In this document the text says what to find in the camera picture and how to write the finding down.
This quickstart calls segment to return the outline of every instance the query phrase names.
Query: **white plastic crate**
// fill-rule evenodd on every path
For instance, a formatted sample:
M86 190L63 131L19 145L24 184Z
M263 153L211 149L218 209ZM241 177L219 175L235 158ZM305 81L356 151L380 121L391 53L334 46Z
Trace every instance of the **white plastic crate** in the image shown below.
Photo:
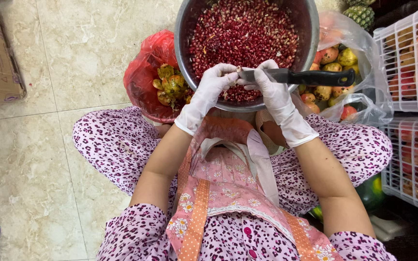
M418 207L418 118L394 118L380 129L393 146L391 163L382 170L382 189Z
M418 11L375 30L373 38L386 67L394 109L418 111Z

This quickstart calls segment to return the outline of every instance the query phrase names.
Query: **lace trim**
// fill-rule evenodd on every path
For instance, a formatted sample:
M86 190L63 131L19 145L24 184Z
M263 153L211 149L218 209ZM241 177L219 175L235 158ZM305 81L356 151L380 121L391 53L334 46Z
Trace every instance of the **lace trim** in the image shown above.
M294 245L296 245L296 241L293 238L293 235L288 231L285 227L282 226L282 224L272 217L268 216L262 211L259 211L257 209L253 209L250 207L244 207L244 206L226 206L221 208L208 208L208 217L215 216L221 213L225 212L250 212L254 214L255 216L262 217L266 220L268 220L272 225L274 225L277 229L279 229L288 240L290 240Z

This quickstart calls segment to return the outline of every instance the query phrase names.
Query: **stainless steel bowl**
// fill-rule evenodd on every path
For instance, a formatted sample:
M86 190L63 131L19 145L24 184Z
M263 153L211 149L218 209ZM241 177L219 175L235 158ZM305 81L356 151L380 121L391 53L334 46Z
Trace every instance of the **stainless steel bowl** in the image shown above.
M319 15L317 14L314 0L271 1L277 3L280 8L291 11L290 19L294 23L294 28L297 29L299 45L291 70L296 73L309 70L319 44ZM196 20L199 15L216 2L216 0L183 0L177 15L175 24L175 54L183 76L194 91L199 85L199 79L196 78L189 61L190 40L193 37L193 30L196 28ZM297 86L289 85L288 89L293 91ZM233 112L251 112L265 109L262 97L251 102L219 100L216 107Z

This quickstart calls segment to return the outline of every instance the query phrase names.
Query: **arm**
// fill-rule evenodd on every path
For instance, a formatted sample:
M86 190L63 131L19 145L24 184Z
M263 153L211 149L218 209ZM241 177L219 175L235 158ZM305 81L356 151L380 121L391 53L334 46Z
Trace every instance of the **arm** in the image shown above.
M167 209L171 181L188 151L191 139L207 112L216 105L222 90L238 79L236 66L218 64L204 72L191 102L185 105L175 124L164 135L138 179L130 206L147 203Z
M138 179L130 205L148 203L167 209L169 189L188 151L192 135L173 125L151 154Z
M307 183L319 197L325 235L354 231L375 237L367 211L348 174L325 144L315 138L294 149Z
M268 60L259 68L274 69L278 66L273 60ZM330 236L335 232L355 231L375 236L367 212L345 169L317 138L319 134L299 114L287 86L271 82L259 69L255 70L254 76L256 85L247 85L245 89L259 88L267 109L282 129L286 143L295 148L306 181L319 197L325 234Z

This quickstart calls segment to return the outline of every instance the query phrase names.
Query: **red plastic bag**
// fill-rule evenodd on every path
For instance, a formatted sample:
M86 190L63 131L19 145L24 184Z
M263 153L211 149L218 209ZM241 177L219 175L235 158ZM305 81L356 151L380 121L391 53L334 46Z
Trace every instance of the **red plastic bag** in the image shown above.
M175 57L174 33L162 30L141 43L140 53L128 65L124 75L124 86L133 105L141 108L144 116L155 122L172 123L180 110L172 111L157 99L157 89L152 85L159 79L157 69L161 64L178 68Z

